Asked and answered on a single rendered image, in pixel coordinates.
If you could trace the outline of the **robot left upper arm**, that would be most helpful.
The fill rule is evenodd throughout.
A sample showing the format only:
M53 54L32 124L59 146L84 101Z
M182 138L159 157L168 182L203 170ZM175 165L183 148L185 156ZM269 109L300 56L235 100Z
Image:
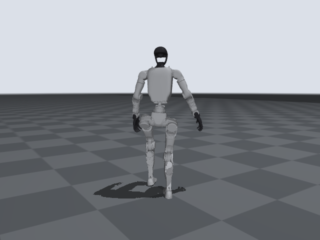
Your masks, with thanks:
M138 75L138 80L137 80L137 83L135 86L135 92L133 94L133 99L135 99L135 100L140 101L143 98L143 94L141 93L141 91L144 87L145 80L148 79L147 73L148 73L148 70L143 70Z

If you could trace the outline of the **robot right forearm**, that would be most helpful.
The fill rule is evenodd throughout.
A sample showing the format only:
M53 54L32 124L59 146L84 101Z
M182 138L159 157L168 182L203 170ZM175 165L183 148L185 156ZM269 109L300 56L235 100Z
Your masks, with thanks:
M190 92L190 90L189 90L189 92ZM190 92L190 94L191 94L191 97L187 98L186 102L187 102L187 104L189 106L191 114L195 117L194 113L197 112L199 114L199 112L198 112L197 106L196 106L196 104L194 102L195 100L194 100L194 98L192 96L192 93Z

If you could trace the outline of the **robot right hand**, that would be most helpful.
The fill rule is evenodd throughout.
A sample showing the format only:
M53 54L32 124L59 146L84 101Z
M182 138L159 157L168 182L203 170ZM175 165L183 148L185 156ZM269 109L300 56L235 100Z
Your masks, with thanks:
M202 124L202 120L200 118L200 114L198 114L198 112L194 113L194 118L197 119L196 123L199 123L199 126L197 127L198 131L201 131L203 129L203 124Z

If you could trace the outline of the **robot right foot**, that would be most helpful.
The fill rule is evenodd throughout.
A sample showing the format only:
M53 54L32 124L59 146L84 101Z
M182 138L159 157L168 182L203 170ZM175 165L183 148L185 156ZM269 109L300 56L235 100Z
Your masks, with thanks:
M172 199L173 198L172 190L170 191L170 188L168 188L168 191L166 191L166 187L165 187L163 189L163 193L164 193L166 199Z

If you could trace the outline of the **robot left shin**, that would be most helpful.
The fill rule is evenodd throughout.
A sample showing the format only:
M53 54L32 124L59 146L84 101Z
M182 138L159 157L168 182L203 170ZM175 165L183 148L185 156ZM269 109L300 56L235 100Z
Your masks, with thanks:
M153 168L155 163L155 150L148 150L148 141L146 142L146 163L148 167L148 178L153 179Z

